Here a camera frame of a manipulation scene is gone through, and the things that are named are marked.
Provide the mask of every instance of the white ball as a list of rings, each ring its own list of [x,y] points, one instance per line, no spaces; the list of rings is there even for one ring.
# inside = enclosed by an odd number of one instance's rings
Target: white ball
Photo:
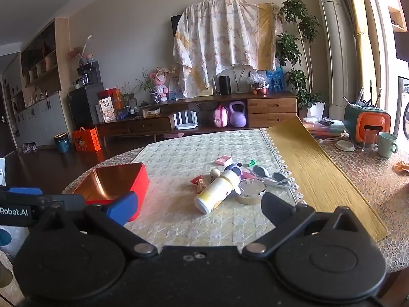
[[[220,174],[222,174],[218,169],[212,169],[210,171],[210,181],[216,180]]]

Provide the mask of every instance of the white quilted tablecloth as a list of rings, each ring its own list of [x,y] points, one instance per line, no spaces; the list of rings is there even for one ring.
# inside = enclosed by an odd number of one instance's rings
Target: white quilted tablecloth
[[[153,143],[133,161],[146,165],[151,183],[139,217],[126,227],[159,249],[164,244],[237,245],[241,249],[270,231],[274,226],[264,217],[260,205],[242,205],[231,197],[209,215],[201,214],[195,207],[196,186],[190,180],[209,174],[217,167],[213,161],[222,155],[243,164],[256,159],[270,172],[291,173],[286,171],[287,166],[262,130],[228,131]],[[267,191],[295,205],[294,189],[268,187]]]

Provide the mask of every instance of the mug handle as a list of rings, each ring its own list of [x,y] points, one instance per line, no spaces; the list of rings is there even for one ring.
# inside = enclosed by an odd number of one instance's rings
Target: mug handle
[[[397,144],[396,144],[396,142],[393,142],[392,145],[395,146],[395,151],[393,151],[393,150],[391,150],[391,151],[395,154],[395,153],[397,153]]]

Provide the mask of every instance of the floral cloth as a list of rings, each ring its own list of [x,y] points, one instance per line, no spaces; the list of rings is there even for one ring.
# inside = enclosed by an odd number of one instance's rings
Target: floral cloth
[[[212,95],[212,79],[232,65],[275,69],[279,6],[245,0],[205,0],[186,8],[175,34],[173,56],[187,98]]]

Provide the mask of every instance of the drawer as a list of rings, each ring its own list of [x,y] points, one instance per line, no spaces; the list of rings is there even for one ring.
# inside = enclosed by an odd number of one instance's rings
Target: drawer
[[[297,113],[249,114],[249,128],[267,128],[295,117]]]
[[[146,134],[146,133],[169,133],[173,126],[169,117],[136,119],[129,121],[129,132],[131,134]]]
[[[266,98],[247,100],[249,114],[254,113],[296,113],[297,98]]]
[[[128,121],[108,122],[97,125],[98,136],[129,134]]]

